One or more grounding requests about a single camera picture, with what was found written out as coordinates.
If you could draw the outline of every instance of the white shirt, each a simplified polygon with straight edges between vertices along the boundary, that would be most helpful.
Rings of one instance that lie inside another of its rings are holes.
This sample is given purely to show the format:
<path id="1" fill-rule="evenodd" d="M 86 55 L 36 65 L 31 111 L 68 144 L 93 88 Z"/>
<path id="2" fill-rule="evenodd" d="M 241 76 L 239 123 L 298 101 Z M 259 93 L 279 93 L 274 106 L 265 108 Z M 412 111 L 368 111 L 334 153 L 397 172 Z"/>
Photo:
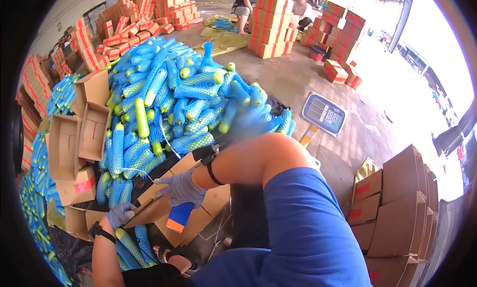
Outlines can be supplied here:
<path id="1" fill-rule="evenodd" d="M 305 17 L 309 17 L 312 21 L 315 18 L 315 15 L 313 14 L 313 9 L 312 5 L 307 3 L 303 6 L 299 6 L 298 4 L 293 5 L 293 9 L 291 10 L 293 14 L 302 16 L 305 15 Z"/>

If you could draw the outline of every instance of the hand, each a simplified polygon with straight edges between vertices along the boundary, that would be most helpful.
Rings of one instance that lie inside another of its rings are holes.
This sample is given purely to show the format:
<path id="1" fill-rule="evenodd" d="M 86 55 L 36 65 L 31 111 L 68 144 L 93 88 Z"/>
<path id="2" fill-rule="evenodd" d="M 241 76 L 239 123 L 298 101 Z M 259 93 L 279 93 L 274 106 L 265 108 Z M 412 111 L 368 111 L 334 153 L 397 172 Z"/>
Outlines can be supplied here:
<path id="1" fill-rule="evenodd" d="M 121 203 L 113 207 L 112 210 L 106 213 L 106 218 L 111 224 L 113 230 L 118 229 L 122 224 L 134 217 L 134 210 L 136 207 L 131 203 Z"/>
<path id="2" fill-rule="evenodd" d="M 171 206 L 175 207 L 185 202 L 192 202 L 194 208 L 199 208 L 202 205 L 207 190 L 200 190 L 192 183 L 193 171 L 194 169 L 191 169 L 172 177 L 155 179 L 154 183 L 168 184 L 169 186 L 157 191 L 154 195 L 162 197 L 170 193 L 171 199 L 169 204 Z"/>

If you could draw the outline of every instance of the foot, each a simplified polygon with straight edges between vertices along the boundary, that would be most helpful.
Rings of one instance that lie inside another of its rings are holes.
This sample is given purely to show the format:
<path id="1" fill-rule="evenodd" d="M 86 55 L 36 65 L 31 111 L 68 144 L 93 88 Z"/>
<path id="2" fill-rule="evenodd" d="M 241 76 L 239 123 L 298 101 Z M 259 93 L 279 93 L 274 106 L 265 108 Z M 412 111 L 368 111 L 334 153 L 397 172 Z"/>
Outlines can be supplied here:
<path id="1" fill-rule="evenodd" d="M 159 247 L 155 246 L 155 247 L 153 247 L 153 249 L 154 249 L 154 252 L 156 253 L 156 255 L 158 256 L 158 259 L 161 260 L 159 258 Z M 166 263 L 169 263 L 170 265 L 175 266 L 181 272 L 181 274 L 188 271 L 192 267 L 192 262 L 190 262 L 190 260 L 188 260 L 187 258 L 185 258 L 184 256 L 181 256 L 181 255 L 171 256 L 169 258 L 169 260 L 167 260 L 166 256 L 169 252 L 170 252 L 169 249 L 164 250 L 162 260 L 165 261 Z"/>

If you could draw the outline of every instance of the sandal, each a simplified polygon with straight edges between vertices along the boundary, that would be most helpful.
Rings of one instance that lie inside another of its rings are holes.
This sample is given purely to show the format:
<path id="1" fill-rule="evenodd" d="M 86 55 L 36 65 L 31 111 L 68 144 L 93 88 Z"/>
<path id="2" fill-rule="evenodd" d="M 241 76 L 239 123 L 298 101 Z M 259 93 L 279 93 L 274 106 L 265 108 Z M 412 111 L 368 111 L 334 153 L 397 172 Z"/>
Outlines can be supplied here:
<path id="1" fill-rule="evenodd" d="M 175 256 L 175 255 L 180 255 L 184 257 L 185 259 L 189 260 L 192 266 L 188 270 L 194 270 L 198 271 L 202 267 L 202 263 L 197 257 L 192 257 L 189 254 L 187 254 L 184 251 L 184 248 L 179 247 L 179 248 L 173 248 L 169 249 L 168 247 L 165 246 L 158 246 L 159 251 L 158 251 L 158 260 L 160 263 L 167 263 L 167 260 L 169 260 L 170 257 Z M 164 260 L 164 252 L 166 250 L 169 250 L 169 252 L 165 255 L 165 260 Z"/>

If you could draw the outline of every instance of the red stool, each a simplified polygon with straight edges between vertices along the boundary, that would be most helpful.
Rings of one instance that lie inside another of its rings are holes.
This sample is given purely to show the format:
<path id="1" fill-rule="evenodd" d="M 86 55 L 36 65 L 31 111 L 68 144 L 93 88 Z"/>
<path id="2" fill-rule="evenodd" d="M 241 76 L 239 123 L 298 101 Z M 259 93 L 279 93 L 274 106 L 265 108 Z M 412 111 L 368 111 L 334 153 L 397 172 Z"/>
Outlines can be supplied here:
<path id="1" fill-rule="evenodd" d="M 318 45 L 310 45 L 310 53 L 309 56 L 316 60 L 317 62 L 320 62 L 323 57 L 326 55 L 325 49 L 321 48 Z"/>

